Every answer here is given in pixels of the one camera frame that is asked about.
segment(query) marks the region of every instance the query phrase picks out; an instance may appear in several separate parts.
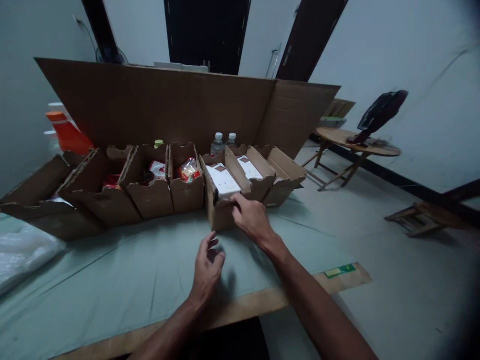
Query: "white box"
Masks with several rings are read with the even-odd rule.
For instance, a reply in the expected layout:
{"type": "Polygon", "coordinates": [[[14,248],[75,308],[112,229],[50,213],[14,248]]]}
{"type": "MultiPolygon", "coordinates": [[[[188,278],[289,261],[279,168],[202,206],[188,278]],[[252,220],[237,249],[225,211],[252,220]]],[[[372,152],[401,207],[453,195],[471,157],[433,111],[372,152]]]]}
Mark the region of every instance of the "white box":
{"type": "Polygon", "coordinates": [[[248,180],[251,180],[251,179],[261,180],[264,178],[246,155],[238,156],[237,160],[240,163],[240,166],[242,167],[243,171],[245,172],[245,177],[248,180]]]}
{"type": "Polygon", "coordinates": [[[229,173],[225,165],[209,165],[206,167],[213,184],[218,190],[218,201],[229,200],[233,194],[241,193],[242,189],[229,173]]]}

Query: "round wooden table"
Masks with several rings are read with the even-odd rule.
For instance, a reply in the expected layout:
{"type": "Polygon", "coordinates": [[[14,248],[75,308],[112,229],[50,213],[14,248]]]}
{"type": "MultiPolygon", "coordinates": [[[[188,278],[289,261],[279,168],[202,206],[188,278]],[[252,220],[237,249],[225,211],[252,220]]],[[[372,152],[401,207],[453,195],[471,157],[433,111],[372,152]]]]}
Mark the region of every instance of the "round wooden table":
{"type": "Polygon", "coordinates": [[[320,145],[320,151],[312,156],[306,163],[302,165],[302,168],[307,166],[313,159],[316,158],[315,161],[315,169],[318,168],[319,166],[327,170],[328,172],[336,175],[332,180],[329,182],[325,182],[316,175],[312,174],[310,171],[306,171],[311,177],[313,177],[315,180],[323,184],[322,187],[318,189],[318,191],[322,191],[325,189],[328,185],[333,183],[334,181],[338,179],[343,180],[343,184],[341,185],[344,187],[349,183],[349,181],[352,179],[354,174],[357,172],[358,168],[363,164],[366,158],[368,158],[370,155],[376,155],[376,156],[381,156],[381,157],[397,157],[400,156],[402,153],[398,148],[393,147],[393,146],[383,146],[379,144],[375,144],[375,139],[370,138],[367,141],[367,144],[361,144],[361,145],[353,145],[347,142],[347,139],[349,137],[353,137],[357,135],[355,132],[351,131],[346,131],[342,129],[335,129],[335,128],[328,128],[328,127],[319,127],[315,130],[315,133],[320,137],[321,139],[321,145],[320,145]],[[360,157],[358,160],[347,167],[342,173],[337,173],[333,171],[331,168],[326,167],[325,165],[320,163],[320,159],[322,158],[322,154],[326,149],[328,149],[332,144],[341,146],[343,148],[350,149],[350,152],[352,154],[356,153],[361,153],[360,157]]]}

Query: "door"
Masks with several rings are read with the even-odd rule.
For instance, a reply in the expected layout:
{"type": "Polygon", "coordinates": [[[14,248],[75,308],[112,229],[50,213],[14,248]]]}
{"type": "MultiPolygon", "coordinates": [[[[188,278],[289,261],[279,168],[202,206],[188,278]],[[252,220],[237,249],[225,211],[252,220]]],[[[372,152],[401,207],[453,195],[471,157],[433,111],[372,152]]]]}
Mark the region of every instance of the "door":
{"type": "Polygon", "coordinates": [[[302,0],[277,79],[308,82],[348,0],[302,0]]]}
{"type": "Polygon", "coordinates": [[[238,75],[250,0],[164,0],[170,62],[238,75]]]}

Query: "left hand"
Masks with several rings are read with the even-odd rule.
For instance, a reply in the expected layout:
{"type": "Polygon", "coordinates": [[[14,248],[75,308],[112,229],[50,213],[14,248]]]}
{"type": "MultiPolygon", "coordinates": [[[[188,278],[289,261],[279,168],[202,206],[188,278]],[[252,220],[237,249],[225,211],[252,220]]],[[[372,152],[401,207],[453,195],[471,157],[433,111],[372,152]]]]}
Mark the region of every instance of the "left hand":
{"type": "Polygon", "coordinates": [[[225,253],[212,249],[219,243],[219,240],[215,239],[216,235],[213,231],[201,241],[195,260],[195,277],[189,299],[201,307],[205,306],[214,294],[225,262],[225,253]],[[209,255],[215,257],[213,262],[209,260],[209,255]]]}

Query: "white plastic bag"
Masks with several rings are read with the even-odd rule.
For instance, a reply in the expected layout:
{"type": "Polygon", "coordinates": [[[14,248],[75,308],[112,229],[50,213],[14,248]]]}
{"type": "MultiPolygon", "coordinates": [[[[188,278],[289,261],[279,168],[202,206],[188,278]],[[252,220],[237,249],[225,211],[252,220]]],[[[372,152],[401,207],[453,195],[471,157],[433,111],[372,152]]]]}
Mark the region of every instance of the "white plastic bag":
{"type": "Polygon", "coordinates": [[[20,232],[0,234],[0,295],[66,247],[63,241],[28,224],[20,232]]]}

